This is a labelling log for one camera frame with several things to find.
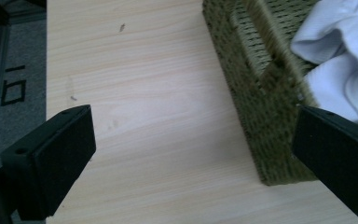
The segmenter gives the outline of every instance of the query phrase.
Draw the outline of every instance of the white towel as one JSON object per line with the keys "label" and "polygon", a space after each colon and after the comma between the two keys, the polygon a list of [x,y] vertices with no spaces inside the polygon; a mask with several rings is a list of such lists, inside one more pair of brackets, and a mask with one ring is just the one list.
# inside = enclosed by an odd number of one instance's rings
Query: white towel
{"label": "white towel", "polygon": [[321,64],[306,76],[321,108],[358,122],[358,0],[319,1],[291,49]]}

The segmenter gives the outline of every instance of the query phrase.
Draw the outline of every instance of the wood grain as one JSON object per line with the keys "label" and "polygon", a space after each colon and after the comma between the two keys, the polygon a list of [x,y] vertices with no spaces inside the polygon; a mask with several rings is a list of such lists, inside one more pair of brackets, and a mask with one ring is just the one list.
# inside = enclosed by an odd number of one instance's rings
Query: wood grain
{"label": "wood grain", "polygon": [[48,223],[358,223],[319,181],[258,180],[200,0],[48,1],[48,117],[97,152]]}

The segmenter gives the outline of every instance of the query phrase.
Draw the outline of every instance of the light wood surface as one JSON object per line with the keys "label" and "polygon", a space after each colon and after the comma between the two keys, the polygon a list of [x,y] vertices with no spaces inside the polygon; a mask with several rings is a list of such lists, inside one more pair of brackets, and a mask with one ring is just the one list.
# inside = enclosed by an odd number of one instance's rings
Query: light wood surface
{"label": "light wood surface", "polygon": [[48,117],[97,152],[53,223],[358,223],[319,181],[258,180],[200,0],[49,0]]}

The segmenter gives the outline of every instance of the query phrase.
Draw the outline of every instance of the small debris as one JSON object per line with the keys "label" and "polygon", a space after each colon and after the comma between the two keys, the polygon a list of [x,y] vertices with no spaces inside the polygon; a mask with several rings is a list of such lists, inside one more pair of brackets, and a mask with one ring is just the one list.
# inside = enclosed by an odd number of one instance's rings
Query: small debris
{"label": "small debris", "polygon": [[122,32],[125,27],[126,27],[126,23],[123,23],[123,24],[120,26],[120,32]]}

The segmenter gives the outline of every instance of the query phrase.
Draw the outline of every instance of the woven basket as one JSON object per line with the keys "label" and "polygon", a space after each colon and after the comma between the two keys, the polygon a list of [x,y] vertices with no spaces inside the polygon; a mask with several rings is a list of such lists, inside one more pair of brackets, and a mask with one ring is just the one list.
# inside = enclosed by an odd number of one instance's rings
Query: woven basket
{"label": "woven basket", "polygon": [[297,105],[317,106],[303,76],[314,67],[289,44],[318,0],[204,0],[203,13],[261,181],[316,177],[292,156]]}

